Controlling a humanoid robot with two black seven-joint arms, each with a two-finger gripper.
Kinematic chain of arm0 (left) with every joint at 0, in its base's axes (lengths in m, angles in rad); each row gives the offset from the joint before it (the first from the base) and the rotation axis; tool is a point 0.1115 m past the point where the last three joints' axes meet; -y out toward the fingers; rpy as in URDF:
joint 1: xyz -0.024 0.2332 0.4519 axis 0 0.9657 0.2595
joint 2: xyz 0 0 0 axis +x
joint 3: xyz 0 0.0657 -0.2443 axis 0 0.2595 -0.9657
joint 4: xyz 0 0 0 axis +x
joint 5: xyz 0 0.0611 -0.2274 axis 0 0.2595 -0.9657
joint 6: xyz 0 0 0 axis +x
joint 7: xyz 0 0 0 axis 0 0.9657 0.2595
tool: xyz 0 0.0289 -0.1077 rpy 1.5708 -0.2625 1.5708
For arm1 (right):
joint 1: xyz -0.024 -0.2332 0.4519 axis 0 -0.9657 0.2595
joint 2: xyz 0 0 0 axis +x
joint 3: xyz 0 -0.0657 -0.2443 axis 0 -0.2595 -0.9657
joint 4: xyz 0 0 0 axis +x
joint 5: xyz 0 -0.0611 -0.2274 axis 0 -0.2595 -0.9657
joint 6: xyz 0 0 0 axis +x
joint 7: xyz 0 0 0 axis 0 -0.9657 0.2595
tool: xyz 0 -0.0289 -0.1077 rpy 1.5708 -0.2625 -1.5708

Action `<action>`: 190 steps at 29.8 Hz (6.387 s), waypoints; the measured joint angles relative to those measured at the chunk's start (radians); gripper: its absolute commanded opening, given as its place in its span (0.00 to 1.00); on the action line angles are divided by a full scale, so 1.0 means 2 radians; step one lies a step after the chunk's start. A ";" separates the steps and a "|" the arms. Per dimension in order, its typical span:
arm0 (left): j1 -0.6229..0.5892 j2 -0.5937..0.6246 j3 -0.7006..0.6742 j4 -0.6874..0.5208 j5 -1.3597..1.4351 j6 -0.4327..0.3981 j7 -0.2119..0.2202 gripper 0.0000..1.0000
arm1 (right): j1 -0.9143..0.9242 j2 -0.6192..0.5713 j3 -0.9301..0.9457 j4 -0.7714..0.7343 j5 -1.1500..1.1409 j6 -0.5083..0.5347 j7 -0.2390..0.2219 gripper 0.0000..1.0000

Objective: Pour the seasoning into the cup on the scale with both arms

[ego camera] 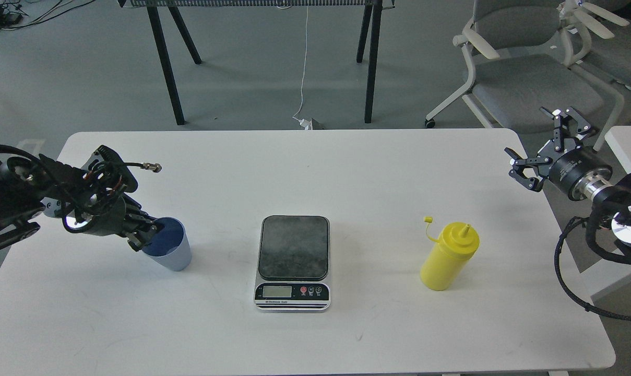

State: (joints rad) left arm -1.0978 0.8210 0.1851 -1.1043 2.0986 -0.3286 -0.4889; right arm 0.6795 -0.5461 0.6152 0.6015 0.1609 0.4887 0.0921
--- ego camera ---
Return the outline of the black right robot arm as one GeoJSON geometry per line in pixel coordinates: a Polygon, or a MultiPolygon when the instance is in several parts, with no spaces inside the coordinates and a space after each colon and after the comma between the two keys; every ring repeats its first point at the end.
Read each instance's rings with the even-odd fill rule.
{"type": "Polygon", "coordinates": [[[585,229],[585,243],[604,260],[631,266],[631,173],[617,184],[610,183],[611,165],[602,160],[584,140],[594,128],[576,109],[540,112],[553,122],[552,137],[534,157],[523,158],[506,148],[511,158],[509,176],[530,191],[539,192],[549,181],[566,197],[592,202],[588,217],[575,216],[564,227],[554,251],[554,269],[559,285],[568,297],[585,311],[599,316],[630,321],[631,316],[600,309],[582,300],[566,285],[561,272],[561,253],[568,234],[578,226],[585,229]]]}

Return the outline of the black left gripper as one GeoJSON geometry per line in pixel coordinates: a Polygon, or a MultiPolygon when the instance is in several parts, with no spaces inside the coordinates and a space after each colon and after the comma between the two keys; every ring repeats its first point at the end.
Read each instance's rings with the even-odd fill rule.
{"type": "Polygon", "coordinates": [[[125,162],[112,148],[98,147],[84,165],[83,188],[75,195],[77,202],[63,207],[65,230],[127,238],[129,247],[135,252],[150,245],[164,224],[129,197],[138,189],[138,181],[129,170],[131,167],[153,173],[162,171],[162,165],[158,163],[125,162]]]}

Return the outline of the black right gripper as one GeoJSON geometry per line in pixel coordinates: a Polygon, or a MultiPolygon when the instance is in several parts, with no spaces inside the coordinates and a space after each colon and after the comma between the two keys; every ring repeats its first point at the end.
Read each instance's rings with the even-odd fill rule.
{"type": "Polygon", "coordinates": [[[573,202],[593,200],[611,185],[613,174],[611,165],[592,147],[583,147],[584,140],[597,135],[598,129],[573,107],[540,107],[540,112],[553,121],[551,140],[540,149],[540,156],[530,159],[521,159],[515,150],[506,147],[505,153],[511,157],[508,175],[530,191],[542,191],[547,178],[573,202]],[[526,176],[526,169],[532,169],[537,177],[526,176]]]}

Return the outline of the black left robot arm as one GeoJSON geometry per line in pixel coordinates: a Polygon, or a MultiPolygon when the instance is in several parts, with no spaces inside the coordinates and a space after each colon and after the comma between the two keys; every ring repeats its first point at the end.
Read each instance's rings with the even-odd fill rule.
{"type": "Polygon", "coordinates": [[[138,189],[130,167],[159,173],[157,163],[125,162],[105,145],[81,168],[7,145],[0,155],[7,155],[0,160],[0,250],[36,233],[40,214],[59,219],[69,233],[125,238],[135,251],[165,233],[165,224],[130,197],[138,189]]]}

